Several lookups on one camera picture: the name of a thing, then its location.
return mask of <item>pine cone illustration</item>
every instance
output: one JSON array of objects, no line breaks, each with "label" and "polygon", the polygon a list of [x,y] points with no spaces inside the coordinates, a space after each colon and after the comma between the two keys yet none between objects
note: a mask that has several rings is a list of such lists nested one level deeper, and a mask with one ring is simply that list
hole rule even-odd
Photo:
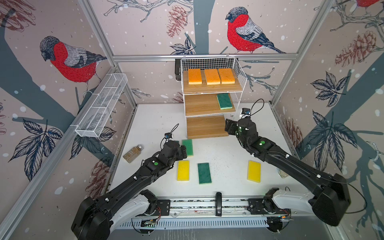
[{"label": "pine cone illustration", "polygon": [[172,10],[168,12],[167,34],[173,38],[179,35],[187,25],[187,12],[181,6],[172,6]]},{"label": "pine cone illustration", "polygon": [[14,9],[16,12],[10,16],[5,23],[5,27],[12,31],[24,31],[29,24],[36,25],[36,17],[32,10],[36,8],[26,0],[0,0],[0,19],[3,20],[7,13]]},{"label": "pine cone illustration", "polygon": [[376,45],[376,33],[366,31],[364,35],[358,35],[346,48],[341,50],[340,55],[336,55],[335,65],[341,64],[345,67],[355,62],[364,61],[365,57],[374,50]]},{"label": "pine cone illustration", "polygon": [[291,122],[285,119],[285,130],[287,131],[289,138],[292,140],[293,146],[301,150],[301,142],[303,141],[303,134],[301,133],[300,127],[298,127],[295,123],[293,123],[293,119]]},{"label": "pine cone illustration", "polygon": [[109,173],[109,167],[105,163],[99,161],[92,168],[91,178],[89,180],[89,186],[85,189],[88,192],[87,196],[96,199],[101,196],[107,175]]}]

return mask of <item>bird wing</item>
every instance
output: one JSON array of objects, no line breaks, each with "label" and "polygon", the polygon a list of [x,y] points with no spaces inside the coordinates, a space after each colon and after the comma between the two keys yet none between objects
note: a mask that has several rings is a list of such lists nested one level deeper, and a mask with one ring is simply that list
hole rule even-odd
[{"label": "bird wing", "polygon": [[248,18],[248,21],[244,26],[237,27],[235,30],[241,38],[248,41],[258,38],[260,34],[263,33],[263,30],[257,26],[251,18]]},{"label": "bird wing", "polygon": [[64,61],[65,65],[71,68],[82,68],[86,66],[88,56],[84,48],[72,47],[65,43],[64,45],[68,52],[68,57]]}]

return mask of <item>wallpaper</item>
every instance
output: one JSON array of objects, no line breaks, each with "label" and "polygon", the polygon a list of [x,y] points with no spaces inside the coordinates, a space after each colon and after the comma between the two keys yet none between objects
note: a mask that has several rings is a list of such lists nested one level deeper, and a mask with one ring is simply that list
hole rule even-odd
[{"label": "wallpaper", "polygon": [[71,225],[80,203],[98,198],[109,177],[132,107],[125,93],[99,138],[76,135],[11,239],[75,239]]},{"label": "wallpaper", "polygon": [[115,55],[169,55],[295,53],[322,1],[90,2]]},{"label": "wallpaper", "polygon": [[[270,101],[291,61],[240,61],[247,83],[241,101]],[[175,62],[119,63],[137,103],[182,103]]]},{"label": "wallpaper", "polygon": [[[350,239],[384,239],[383,11],[378,1],[337,0],[276,105],[300,158],[367,200],[341,221]],[[347,212],[363,209],[349,192]]]},{"label": "wallpaper", "polygon": [[77,1],[0,6],[2,221],[110,66]]}]

